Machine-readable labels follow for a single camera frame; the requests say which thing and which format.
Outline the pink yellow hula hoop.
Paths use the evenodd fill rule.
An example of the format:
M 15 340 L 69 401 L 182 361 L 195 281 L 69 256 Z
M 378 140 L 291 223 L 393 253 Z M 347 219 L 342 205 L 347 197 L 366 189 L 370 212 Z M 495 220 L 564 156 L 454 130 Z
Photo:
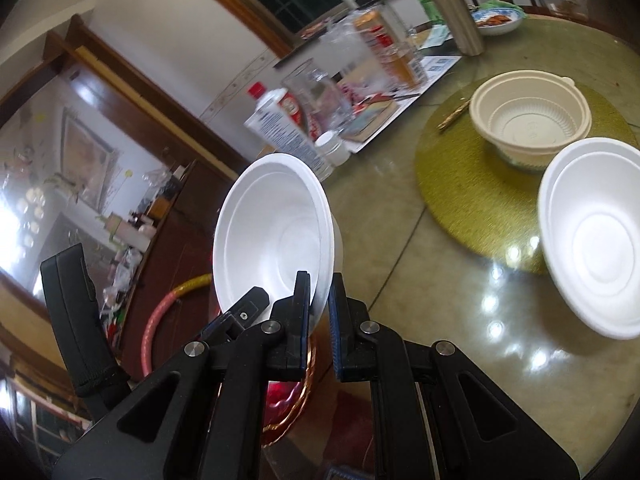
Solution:
M 188 292 L 192 292 L 192 290 L 199 289 L 202 287 L 207 287 L 213 283 L 213 275 L 212 274 L 204 274 L 198 276 L 197 278 L 192 278 L 192 280 L 186 281 L 174 289 L 171 289 L 163 299 L 160 300 L 158 305 L 154 308 L 151 313 L 148 322 L 145 324 L 145 328 L 143 331 L 141 346 L 140 346 L 140 360 L 141 360 L 141 368 L 142 374 L 144 377 L 149 376 L 152 373 L 152 347 L 153 347 L 153 339 L 157 330 L 157 327 L 160 325 L 160 321 L 167 313 L 169 308 L 182 296 L 187 294 Z

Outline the small white foam bowl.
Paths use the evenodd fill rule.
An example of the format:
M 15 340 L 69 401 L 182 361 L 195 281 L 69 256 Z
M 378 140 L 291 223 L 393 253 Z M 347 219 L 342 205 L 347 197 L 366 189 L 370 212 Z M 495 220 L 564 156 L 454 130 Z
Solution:
M 343 267 L 343 241 L 326 192 L 311 169 L 288 154 L 266 155 L 234 182 L 213 241 L 213 283 L 219 307 L 233 307 L 251 288 L 269 303 L 292 296 L 296 274 L 310 276 L 309 328 Z

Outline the red snack packet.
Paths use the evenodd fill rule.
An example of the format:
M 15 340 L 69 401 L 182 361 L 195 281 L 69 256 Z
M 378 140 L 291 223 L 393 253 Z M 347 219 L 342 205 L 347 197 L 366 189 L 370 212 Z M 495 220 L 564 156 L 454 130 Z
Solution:
M 372 405 L 360 396 L 340 391 L 331 419 L 331 431 L 322 453 L 321 470 L 344 469 L 374 477 L 375 445 Z

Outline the clear glass pitcher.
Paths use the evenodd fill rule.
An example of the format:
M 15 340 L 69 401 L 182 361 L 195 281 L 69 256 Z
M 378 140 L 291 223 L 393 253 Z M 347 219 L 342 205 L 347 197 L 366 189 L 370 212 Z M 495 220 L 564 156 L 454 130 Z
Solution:
M 342 132 L 355 118 L 349 98 L 312 58 L 285 76 L 283 84 L 322 132 Z

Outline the large white foam bowl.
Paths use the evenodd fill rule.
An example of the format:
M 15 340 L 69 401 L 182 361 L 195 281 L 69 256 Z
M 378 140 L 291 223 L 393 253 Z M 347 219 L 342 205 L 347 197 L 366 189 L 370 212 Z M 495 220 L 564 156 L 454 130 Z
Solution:
M 639 336 L 639 150 L 614 139 L 570 144 L 544 170 L 540 242 L 552 281 L 602 336 Z

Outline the steel thermos flask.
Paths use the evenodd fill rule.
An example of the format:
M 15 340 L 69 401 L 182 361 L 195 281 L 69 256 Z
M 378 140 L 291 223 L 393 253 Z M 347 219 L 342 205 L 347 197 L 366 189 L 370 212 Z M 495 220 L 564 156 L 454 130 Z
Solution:
M 458 50 L 466 56 L 479 56 L 485 51 L 480 31 L 464 0 L 432 0 L 448 26 Z

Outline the small white pill bottle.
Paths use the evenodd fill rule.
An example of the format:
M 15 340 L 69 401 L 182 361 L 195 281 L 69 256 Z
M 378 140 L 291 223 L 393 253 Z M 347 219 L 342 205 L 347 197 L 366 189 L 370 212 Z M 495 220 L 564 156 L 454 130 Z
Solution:
M 349 160 L 350 151 L 335 130 L 328 130 L 318 137 L 314 146 L 333 166 L 339 167 Z

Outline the white tube red cap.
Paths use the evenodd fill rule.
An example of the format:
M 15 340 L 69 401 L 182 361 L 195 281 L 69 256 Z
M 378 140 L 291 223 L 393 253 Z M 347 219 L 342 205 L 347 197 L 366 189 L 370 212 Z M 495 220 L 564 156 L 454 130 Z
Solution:
M 247 93 L 256 103 L 244 126 L 276 151 L 302 160 L 320 181 L 326 180 L 333 166 L 314 146 L 321 129 L 308 118 L 298 99 L 287 88 L 269 90 L 260 81 L 252 84 Z

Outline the orange tea bottle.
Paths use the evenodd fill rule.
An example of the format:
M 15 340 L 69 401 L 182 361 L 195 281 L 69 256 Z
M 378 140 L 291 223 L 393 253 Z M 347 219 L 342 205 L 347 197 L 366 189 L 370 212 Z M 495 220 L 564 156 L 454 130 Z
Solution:
M 426 79 L 419 55 L 398 21 L 377 4 L 352 14 L 356 32 L 398 88 L 419 88 Z

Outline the green round placemat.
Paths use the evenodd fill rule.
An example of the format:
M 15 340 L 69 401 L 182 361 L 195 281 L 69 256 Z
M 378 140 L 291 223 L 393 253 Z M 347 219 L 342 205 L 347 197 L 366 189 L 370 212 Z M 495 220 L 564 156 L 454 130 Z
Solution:
M 546 274 L 537 217 L 542 173 L 509 164 L 475 131 L 468 113 L 438 130 L 483 82 L 454 92 L 427 119 L 414 156 L 420 194 L 436 223 L 473 254 Z

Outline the beige plastic bowl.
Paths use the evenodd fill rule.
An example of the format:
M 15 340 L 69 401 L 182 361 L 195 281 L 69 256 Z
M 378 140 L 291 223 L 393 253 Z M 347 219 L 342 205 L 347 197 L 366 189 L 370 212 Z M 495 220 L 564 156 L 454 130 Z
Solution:
M 511 165 L 544 170 L 554 156 L 585 139 L 591 108 L 575 81 L 542 70 L 512 70 L 483 82 L 469 113 L 476 132 Z

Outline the blue white dish with food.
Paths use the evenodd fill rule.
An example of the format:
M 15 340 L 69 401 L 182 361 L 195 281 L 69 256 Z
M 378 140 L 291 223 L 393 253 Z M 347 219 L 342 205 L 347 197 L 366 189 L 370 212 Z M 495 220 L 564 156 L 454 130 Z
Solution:
M 482 36 L 497 37 L 518 29 L 526 14 L 512 8 L 477 9 L 472 18 Z

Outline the red scalloped plate gold rim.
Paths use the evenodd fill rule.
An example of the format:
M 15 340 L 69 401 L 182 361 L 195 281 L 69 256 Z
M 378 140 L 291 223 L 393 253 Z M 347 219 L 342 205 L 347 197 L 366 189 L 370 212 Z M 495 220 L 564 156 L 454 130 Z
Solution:
M 292 429 L 303 413 L 316 376 L 317 337 L 310 336 L 306 375 L 302 382 L 270 382 L 267 388 L 264 426 L 260 443 L 274 445 Z

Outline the book on tray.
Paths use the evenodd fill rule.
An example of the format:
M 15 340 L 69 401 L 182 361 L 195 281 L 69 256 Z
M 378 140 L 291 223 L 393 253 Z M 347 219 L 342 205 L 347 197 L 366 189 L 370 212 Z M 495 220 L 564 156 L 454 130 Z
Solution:
M 398 110 L 394 101 L 377 102 L 360 110 L 343 130 L 341 137 L 350 142 L 363 143 L 373 136 Z

